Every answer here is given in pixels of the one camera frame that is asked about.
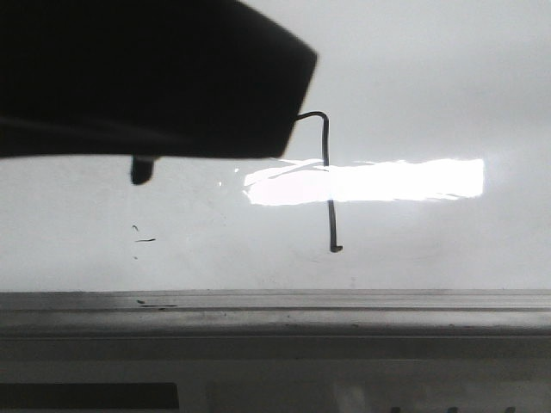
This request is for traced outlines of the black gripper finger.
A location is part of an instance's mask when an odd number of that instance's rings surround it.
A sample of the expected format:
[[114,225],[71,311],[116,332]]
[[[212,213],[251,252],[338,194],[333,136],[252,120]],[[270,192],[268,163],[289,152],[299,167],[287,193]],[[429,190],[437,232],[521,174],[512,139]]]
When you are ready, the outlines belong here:
[[238,1],[4,1],[1,153],[278,157],[316,63]]

